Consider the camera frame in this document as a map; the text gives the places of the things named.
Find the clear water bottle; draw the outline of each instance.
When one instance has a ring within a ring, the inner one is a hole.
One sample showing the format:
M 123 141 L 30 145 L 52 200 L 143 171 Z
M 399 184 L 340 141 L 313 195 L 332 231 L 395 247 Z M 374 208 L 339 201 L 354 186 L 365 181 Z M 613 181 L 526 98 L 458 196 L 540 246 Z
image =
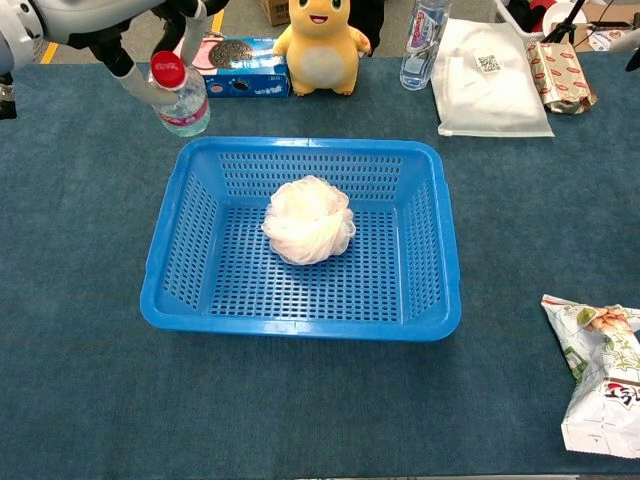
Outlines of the clear water bottle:
M 153 107 L 167 130 L 191 137 L 207 128 L 211 117 L 209 99 L 204 79 L 195 68 L 186 68 L 175 53 L 161 51 L 151 58 L 151 78 L 178 96 L 173 105 Z
M 429 83 L 453 0 L 416 0 L 405 48 L 400 83 L 420 90 Z

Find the cardboard box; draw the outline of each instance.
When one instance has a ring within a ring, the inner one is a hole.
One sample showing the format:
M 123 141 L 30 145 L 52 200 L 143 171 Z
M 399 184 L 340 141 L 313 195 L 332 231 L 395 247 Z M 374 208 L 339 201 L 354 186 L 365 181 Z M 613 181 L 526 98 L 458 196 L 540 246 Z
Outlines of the cardboard box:
M 207 37 L 193 60 L 209 97 L 287 97 L 283 57 L 272 54 L 273 38 Z
M 264 14 L 273 26 L 289 23 L 289 0 L 260 0 Z

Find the stuffed animal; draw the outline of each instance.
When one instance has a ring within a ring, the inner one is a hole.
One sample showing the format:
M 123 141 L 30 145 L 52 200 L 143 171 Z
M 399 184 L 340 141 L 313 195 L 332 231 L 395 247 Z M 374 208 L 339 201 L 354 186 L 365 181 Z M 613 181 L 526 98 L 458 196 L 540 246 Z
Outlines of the stuffed animal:
M 350 0 L 289 0 L 291 25 L 276 41 L 273 54 L 286 55 L 296 95 L 318 88 L 353 93 L 358 52 L 369 52 L 371 44 L 348 25 L 350 9 Z

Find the bottle label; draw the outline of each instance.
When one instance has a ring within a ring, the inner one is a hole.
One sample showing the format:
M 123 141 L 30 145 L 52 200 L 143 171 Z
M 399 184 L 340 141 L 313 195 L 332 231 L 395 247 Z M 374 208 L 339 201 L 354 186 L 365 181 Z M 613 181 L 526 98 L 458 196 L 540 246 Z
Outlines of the bottle label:
M 407 52 L 417 53 L 427 48 L 434 29 L 435 22 L 429 16 L 428 11 L 422 6 L 418 6 L 416 14 L 413 16 L 411 33 L 407 42 Z
M 169 117 L 160 112 L 156 112 L 158 116 L 167 122 L 169 125 L 173 125 L 174 127 L 188 127 L 198 122 L 204 117 L 204 114 L 207 112 L 207 106 L 209 105 L 209 99 L 207 97 L 204 98 L 204 102 L 202 102 L 202 106 L 192 115 L 183 118 L 175 118 Z

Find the basket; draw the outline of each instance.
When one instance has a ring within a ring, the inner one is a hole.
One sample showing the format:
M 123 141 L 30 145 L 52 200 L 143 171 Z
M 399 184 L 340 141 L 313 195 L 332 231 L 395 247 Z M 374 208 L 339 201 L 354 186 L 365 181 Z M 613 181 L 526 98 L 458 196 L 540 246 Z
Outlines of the basket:
M 260 226 L 270 196 L 305 175 L 350 198 L 347 251 L 284 263 Z M 140 307 L 169 330 L 431 341 L 460 321 L 459 267 L 438 154 L 415 142 L 202 138 L 180 153 Z

